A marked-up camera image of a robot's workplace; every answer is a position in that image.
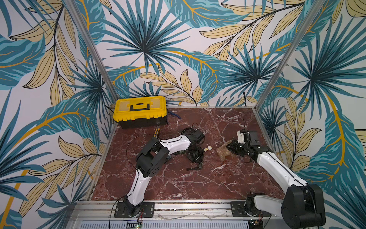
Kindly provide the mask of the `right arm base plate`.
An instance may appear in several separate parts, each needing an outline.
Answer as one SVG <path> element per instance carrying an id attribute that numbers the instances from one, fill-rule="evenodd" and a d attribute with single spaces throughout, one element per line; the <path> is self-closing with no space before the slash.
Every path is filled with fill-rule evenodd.
<path id="1" fill-rule="evenodd" d="M 253 203 L 246 201 L 232 201 L 230 208 L 233 217 L 269 217 L 271 214 L 266 211 L 258 210 Z"/>

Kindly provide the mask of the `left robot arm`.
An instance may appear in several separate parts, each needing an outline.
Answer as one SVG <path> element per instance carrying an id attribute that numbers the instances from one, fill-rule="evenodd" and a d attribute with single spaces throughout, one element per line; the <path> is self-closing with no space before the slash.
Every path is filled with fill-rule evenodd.
<path id="1" fill-rule="evenodd" d="M 188 127 L 179 136 L 166 140 L 153 137 L 136 157 L 136 174 L 132 187 L 124 197 L 124 207 L 130 216 L 136 216 L 141 210 L 144 194 L 152 177 L 154 177 L 167 162 L 169 156 L 185 154 L 195 163 L 191 170 L 201 170 L 204 163 L 205 151 L 200 147 L 205 135 L 199 129 Z"/>

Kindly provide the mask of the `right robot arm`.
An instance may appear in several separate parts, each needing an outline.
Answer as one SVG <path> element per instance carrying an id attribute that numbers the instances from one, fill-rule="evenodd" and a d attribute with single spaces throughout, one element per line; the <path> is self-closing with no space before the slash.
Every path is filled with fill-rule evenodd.
<path id="1" fill-rule="evenodd" d="M 309 184 L 285 166 L 270 148 L 261 145 L 255 131 L 239 130 L 237 139 L 233 139 L 227 149 L 239 156 L 249 156 L 269 173 L 285 194 L 283 199 L 261 193 L 249 194 L 243 206 L 247 215 L 258 216 L 267 212 L 281 217 L 292 229 L 326 224 L 322 189 L 316 184 Z"/>

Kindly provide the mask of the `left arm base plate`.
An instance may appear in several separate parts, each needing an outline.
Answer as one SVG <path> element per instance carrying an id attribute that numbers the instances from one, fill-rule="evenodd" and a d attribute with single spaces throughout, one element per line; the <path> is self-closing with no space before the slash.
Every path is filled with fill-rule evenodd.
<path id="1" fill-rule="evenodd" d="M 142 202 L 137 206 L 132 204 L 118 202 L 114 213 L 115 218 L 152 218 L 154 215 L 155 203 L 154 202 Z"/>

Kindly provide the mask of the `beige striped cloth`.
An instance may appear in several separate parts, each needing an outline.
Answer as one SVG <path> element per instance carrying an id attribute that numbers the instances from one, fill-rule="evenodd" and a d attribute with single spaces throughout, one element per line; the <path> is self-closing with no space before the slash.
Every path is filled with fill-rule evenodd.
<path id="1" fill-rule="evenodd" d="M 231 156 L 232 152 L 227 148 L 227 146 L 232 143 L 232 141 L 227 141 L 220 147 L 218 147 L 215 151 L 219 156 L 220 163 L 223 164 L 227 156 Z"/>

